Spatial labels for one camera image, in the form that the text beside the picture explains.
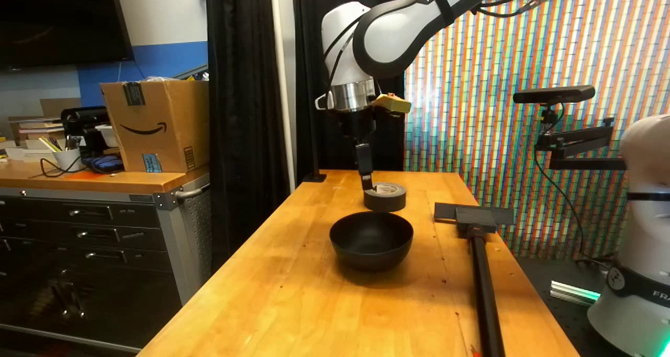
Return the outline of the blue gloves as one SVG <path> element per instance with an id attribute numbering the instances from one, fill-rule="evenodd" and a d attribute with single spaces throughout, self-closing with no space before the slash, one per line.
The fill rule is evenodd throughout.
<path id="1" fill-rule="evenodd" d="M 103 175 L 112 175 L 125 170 L 124 162 L 115 154 L 101 155 L 100 157 L 91 157 L 82 159 L 86 168 L 94 173 Z"/>

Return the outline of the black curtain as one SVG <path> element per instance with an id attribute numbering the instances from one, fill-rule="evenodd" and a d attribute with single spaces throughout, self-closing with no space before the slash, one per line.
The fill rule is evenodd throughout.
<path id="1" fill-rule="evenodd" d="M 351 1 L 373 7 L 390 0 L 294 0 L 297 38 L 295 168 L 299 180 L 311 176 L 316 169 L 356 169 L 352 140 L 341 133 L 337 117 L 317 110 L 314 104 L 328 85 L 321 19 L 331 9 Z"/>
<path id="2" fill-rule="evenodd" d="M 211 265 L 290 193 L 271 0 L 206 0 Z"/>

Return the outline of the white pole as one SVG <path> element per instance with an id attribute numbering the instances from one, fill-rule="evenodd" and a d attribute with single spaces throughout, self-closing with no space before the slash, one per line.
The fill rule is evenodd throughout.
<path id="1" fill-rule="evenodd" d="M 283 138 L 290 192 L 296 185 L 297 164 L 296 34 L 294 0 L 271 0 L 275 35 L 278 85 L 282 102 Z"/>

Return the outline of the black bowl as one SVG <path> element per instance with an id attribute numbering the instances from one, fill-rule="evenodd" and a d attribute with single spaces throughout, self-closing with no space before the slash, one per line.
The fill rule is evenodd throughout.
<path id="1" fill-rule="evenodd" d="M 338 219 L 329 231 L 338 261 L 364 272 L 394 269 L 411 249 L 414 228 L 402 216 L 365 211 Z"/>

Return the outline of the black long-handled squeegee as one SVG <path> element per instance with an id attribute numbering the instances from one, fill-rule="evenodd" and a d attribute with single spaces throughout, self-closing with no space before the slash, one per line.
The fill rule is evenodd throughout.
<path id="1" fill-rule="evenodd" d="M 454 221 L 459 238 L 465 239 L 471 253 L 474 295 L 482 357 L 506 357 L 496 307 L 488 254 L 487 237 L 497 233 L 500 225 L 513 221 L 513 211 L 479 205 L 434 205 L 435 221 Z"/>

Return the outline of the roll of black tape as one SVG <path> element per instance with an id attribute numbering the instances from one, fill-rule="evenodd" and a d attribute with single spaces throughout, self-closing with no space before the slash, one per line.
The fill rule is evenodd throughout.
<path id="1" fill-rule="evenodd" d="M 400 184 L 376 183 L 376 187 L 364 190 L 363 203 L 367 209 L 380 212 L 396 212 L 405 208 L 407 190 Z"/>

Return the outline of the white cup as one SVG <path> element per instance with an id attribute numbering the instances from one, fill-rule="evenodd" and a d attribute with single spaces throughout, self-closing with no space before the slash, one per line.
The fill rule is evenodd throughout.
<path id="1" fill-rule="evenodd" d="M 74 173 L 85 169 L 80 149 L 60 150 L 53 152 L 57 167 L 65 172 Z"/>

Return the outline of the bundle of pens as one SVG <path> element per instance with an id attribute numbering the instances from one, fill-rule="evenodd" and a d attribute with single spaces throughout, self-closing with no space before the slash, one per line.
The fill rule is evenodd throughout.
<path id="1" fill-rule="evenodd" d="M 76 150 L 81 145 L 82 137 L 73 135 L 65 136 L 65 139 L 60 141 L 51 137 L 39 137 L 40 140 L 52 152 L 62 152 L 67 150 Z"/>

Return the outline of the cardboard box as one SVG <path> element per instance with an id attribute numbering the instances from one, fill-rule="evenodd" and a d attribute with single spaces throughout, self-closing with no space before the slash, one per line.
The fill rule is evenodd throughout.
<path id="1" fill-rule="evenodd" d="M 208 81 L 124 81 L 100 87 L 126 171 L 187 173 L 208 165 Z"/>

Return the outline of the metal tool cabinet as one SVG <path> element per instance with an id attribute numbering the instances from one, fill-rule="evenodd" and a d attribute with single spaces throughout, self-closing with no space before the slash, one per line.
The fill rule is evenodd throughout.
<path id="1" fill-rule="evenodd" d="M 0 334 L 139 353 L 211 276 L 209 184 L 0 162 Z"/>

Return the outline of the stack of books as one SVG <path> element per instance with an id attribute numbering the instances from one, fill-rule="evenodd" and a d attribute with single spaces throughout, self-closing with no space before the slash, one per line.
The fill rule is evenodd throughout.
<path id="1" fill-rule="evenodd" d="M 39 162 L 41 159 L 52 159 L 53 152 L 48 149 L 39 137 L 65 139 L 64 127 L 57 117 L 11 119 L 10 127 L 15 137 L 15 146 L 5 148 L 10 161 Z"/>

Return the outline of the wall television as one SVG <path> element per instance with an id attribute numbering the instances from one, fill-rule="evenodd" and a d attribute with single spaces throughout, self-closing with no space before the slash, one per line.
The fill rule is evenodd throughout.
<path id="1" fill-rule="evenodd" d="M 120 0 L 0 0 L 0 71 L 132 58 Z"/>

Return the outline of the black appliance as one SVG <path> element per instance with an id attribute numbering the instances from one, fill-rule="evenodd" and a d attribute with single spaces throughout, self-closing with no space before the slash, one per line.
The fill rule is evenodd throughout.
<path id="1" fill-rule="evenodd" d="M 61 122 L 67 137 L 81 138 L 77 146 L 83 158 L 100 157 L 108 149 L 102 133 L 96 129 L 109 123 L 106 107 L 65 109 L 61 112 Z"/>

